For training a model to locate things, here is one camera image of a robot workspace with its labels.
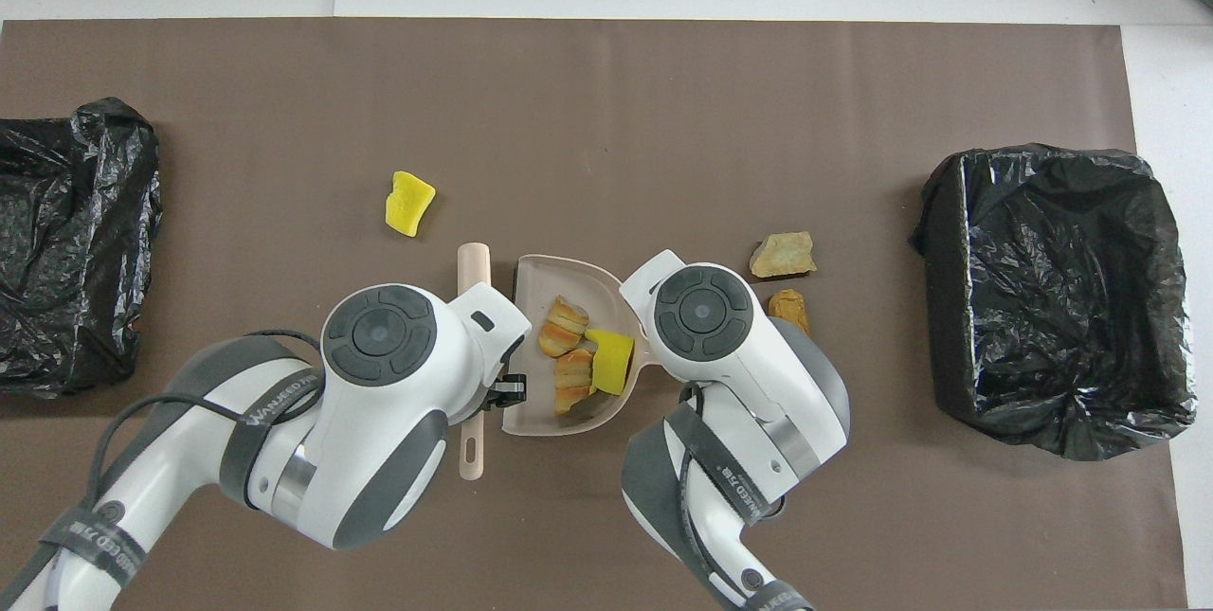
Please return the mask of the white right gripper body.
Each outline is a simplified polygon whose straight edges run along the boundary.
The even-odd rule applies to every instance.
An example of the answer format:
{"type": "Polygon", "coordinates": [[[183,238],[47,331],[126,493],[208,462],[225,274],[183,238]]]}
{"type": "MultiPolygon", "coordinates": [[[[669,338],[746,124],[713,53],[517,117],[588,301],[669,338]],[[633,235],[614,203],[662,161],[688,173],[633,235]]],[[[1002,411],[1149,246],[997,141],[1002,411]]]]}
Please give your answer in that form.
{"type": "Polygon", "coordinates": [[[621,282],[620,295],[623,297],[625,306],[628,306],[637,321],[640,322],[640,332],[645,339],[651,338],[659,289],[685,265],[687,262],[682,261],[671,249],[664,249],[621,282]]]}

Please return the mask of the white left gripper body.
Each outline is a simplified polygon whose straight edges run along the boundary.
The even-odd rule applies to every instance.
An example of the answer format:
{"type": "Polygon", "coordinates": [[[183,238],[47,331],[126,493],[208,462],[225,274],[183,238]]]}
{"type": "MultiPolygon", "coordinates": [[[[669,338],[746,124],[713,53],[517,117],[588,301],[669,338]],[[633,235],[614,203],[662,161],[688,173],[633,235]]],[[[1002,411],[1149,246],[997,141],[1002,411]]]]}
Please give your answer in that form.
{"type": "Polygon", "coordinates": [[[474,282],[451,299],[448,308],[459,318],[480,353],[482,375],[499,375],[509,361],[533,322],[489,282],[474,282]]]}

